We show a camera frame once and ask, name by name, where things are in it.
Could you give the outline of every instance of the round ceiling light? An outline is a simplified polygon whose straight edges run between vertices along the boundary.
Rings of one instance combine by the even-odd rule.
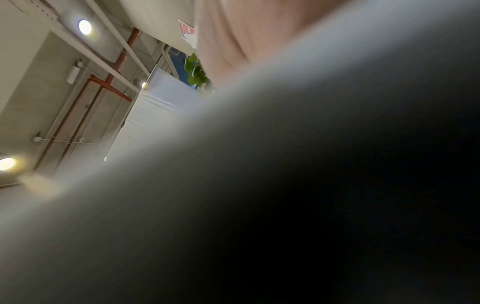
[[[0,159],[0,171],[9,171],[17,165],[17,161],[14,158]]]
[[[80,20],[78,23],[78,29],[84,35],[89,35],[92,32],[92,25],[87,20]]]

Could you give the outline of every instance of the red and white sign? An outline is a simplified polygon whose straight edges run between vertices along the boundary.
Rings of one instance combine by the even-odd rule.
[[[183,40],[190,44],[192,48],[196,49],[197,35],[195,34],[195,29],[180,20],[178,21],[178,25],[180,26],[180,33]]]

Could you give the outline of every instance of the illuminated light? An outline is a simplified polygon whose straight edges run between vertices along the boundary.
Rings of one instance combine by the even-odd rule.
[[[17,161],[14,158],[0,159],[0,171],[9,171],[17,165]]]
[[[87,20],[80,20],[78,23],[78,29],[84,35],[90,35],[92,32],[92,25]]]

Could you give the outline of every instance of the green plant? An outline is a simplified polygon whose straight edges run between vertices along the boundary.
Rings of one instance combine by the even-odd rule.
[[[188,83],[190,85],[201,86],[204,83],[208,84],[210,82],[195,53],[185,60],[184,68],[188,73]]]

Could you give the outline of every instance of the human skin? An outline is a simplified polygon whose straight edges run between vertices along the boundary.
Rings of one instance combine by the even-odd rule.
[[[215,86],[287,46],[348,0],[197,0],[197,53]]]

